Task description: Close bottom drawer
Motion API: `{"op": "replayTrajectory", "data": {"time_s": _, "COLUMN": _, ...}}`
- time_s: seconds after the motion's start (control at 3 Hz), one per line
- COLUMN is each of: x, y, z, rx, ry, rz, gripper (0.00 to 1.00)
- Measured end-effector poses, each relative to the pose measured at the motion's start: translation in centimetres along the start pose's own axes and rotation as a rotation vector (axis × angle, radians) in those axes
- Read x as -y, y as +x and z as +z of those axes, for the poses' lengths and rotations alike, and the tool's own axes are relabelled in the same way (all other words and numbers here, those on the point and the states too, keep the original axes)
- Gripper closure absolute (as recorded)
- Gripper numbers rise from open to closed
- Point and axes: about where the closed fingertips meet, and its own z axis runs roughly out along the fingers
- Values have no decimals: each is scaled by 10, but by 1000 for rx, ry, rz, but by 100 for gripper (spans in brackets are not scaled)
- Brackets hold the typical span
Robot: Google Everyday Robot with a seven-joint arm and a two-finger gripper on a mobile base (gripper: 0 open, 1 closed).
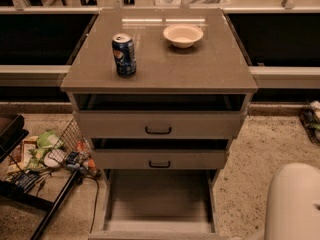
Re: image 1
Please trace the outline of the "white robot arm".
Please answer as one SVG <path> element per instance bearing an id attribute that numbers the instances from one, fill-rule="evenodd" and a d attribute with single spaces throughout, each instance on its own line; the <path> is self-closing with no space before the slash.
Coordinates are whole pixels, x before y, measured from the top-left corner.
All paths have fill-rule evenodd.
<path id="1" fill-rule="evenodd" d="M 264 228 L 244 240 L 320 240 L 320 169 L 290 163 L 272 177 Z"/>

